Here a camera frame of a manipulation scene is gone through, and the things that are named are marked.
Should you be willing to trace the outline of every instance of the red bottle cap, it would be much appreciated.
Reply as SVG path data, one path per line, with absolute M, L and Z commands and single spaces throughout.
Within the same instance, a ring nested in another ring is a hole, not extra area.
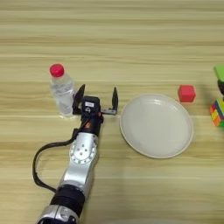
M 59 78 L 65 73 L 65 69 L 61 64 L 54 64 L 50 67 L 52 77 Z

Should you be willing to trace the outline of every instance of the black cable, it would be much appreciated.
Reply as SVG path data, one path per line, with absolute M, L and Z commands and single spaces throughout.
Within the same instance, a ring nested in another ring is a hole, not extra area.
M 33 158 L 33 161 L 32 161 L 32 177 L 33 177 L 33 180 L 34 180 L 34 182 L 35 182 L 35 184 L 37 186 L 44 187 L 44 188 L 46 188 L 48 190 L 51 190 L 52 192 L 56 193 L 56 189 L 55 188 L 53 188 L 53 187 L 47 185 L 46 183 L 44 183 L 38 176 L 38 172 L 36 171 L 38 156 L 44 150 L 47 150 L 47 149 L 50 149 L 50 148 L 54 148 L 54 147 L 67 146 L 67 145 L 71 144 L 75 140 L 75 138 L 77 137 L 79 132 L 81 132 L 81 130 L 86 126 L 86 124 L 89 121 L 90 121 L 90 119 L 87 119 L 78 129 L 74 129 L 72 137 L 69 140 L 67 140 L 65 142 L 48 143 L 48 144 L 42 146 L 36 152 L 36 154 L 35 154 L 35 156 Z

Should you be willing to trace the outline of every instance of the water bottle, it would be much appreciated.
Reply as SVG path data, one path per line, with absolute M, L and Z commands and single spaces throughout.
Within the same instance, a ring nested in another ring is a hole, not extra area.
M 50 73 L 52 75 L 50 89 L 59 112 L 63 116 L 72 116 L 74 102 L 74 82 L 72 78 L 65 72 L 61 64 L 52 65 Z

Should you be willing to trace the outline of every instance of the table surface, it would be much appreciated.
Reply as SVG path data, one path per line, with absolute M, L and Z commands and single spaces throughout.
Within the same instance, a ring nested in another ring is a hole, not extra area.
M 0 222 L 35 223 L 53 194 L 34 185 L 32 158 L 43 144 L 66 140 L 80 118 L 62 119 L 49 92 L 48 68 L 62 63 L 78 88 L 110 106 L 83 224 L 224 222 L 224 129 L 209 106 L 221 94 L 213 67 L 224 59 L 222 0 L 3 0 L 0 3 Z M 133 97 L 178 99 L 180 84 L 197 97 L 184 104 L 194 139 L 181 155 L 152 159 L 123 140 L 119 119 Z M 41 178 L 56 186 L 68 148 L 39 161 Z

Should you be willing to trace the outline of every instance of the red cube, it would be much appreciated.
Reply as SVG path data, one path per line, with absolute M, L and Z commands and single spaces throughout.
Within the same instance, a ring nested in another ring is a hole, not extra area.
M 193 102 L 196 94 L 194 87 L 190 85 L 180 85 L 178 89 L 178 98 L 181 102 Z

